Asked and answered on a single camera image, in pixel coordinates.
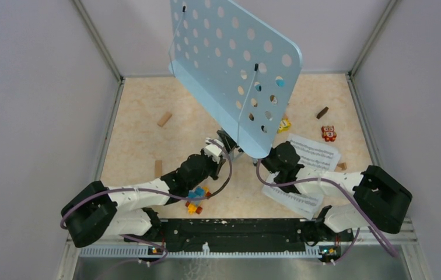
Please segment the sheet music page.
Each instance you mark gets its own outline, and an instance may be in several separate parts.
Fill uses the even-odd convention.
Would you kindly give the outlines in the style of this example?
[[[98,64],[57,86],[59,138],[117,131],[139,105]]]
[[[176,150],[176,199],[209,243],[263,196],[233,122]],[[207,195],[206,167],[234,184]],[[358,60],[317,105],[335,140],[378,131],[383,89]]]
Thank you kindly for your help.
[[[307,220],[314,218],[324,200],[323,194],[295,194],[268,185],[263,185],[262,193]]]
[[[299,164],[306,167],[334,171],[341,159],[341,153],[333,146],[295,134],[289,134],[287,140],[299,155]]]

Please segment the blue music stand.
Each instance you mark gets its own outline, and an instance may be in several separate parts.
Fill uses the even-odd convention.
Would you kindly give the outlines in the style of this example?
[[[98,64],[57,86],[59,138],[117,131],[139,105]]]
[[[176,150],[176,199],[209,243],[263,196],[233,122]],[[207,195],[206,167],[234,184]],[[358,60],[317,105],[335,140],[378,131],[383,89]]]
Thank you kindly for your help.
[[[303,66],[300,48],[233,1],[171,1],[171,73],[252,158],[266,157]]]

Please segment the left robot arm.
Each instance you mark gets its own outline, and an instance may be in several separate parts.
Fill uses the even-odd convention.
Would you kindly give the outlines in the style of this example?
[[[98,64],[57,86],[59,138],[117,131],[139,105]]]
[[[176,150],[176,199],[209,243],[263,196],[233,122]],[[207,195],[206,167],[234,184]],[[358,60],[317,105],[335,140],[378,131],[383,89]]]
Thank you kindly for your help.
[[[176,170],[146,183],[106,187],[97,180],[88,184],[61,210],[60,227],[78,248],[104,236],[135,235],[153,241],[160,234],[154,206],[193,202],[189,193],[207,178],[218,179],[229,154],[208,145],[190,155]]]

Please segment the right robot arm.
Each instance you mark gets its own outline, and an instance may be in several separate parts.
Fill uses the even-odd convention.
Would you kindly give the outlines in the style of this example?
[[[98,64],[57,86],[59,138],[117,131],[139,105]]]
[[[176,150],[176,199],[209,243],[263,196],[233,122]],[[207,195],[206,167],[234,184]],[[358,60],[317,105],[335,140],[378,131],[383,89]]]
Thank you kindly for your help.
[[[380,166],[369,165],[360,172],[337,172],[315,169],[299,160],[295,147],[286,141],[272,148],[267,157],[258,159],[255,172],[260,175],[260,168],[264,167],[271,179],[258,179],[285,194],[348,201],[323,211],[322,220],[315,224],[320,239],[331,240],[338,232],[359,227],[388,234],[400,232],[412,194]]]

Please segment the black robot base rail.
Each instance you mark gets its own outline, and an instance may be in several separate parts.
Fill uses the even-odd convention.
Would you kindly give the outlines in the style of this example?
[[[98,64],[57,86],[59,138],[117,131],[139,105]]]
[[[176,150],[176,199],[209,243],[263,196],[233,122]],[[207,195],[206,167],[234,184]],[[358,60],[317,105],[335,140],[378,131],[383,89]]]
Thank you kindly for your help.
[[[170,252],[214,253],[300,252],[325,242],[350,242],[353,231],[333,232],[323,222],[298,218],[168,219],[139,239]]]

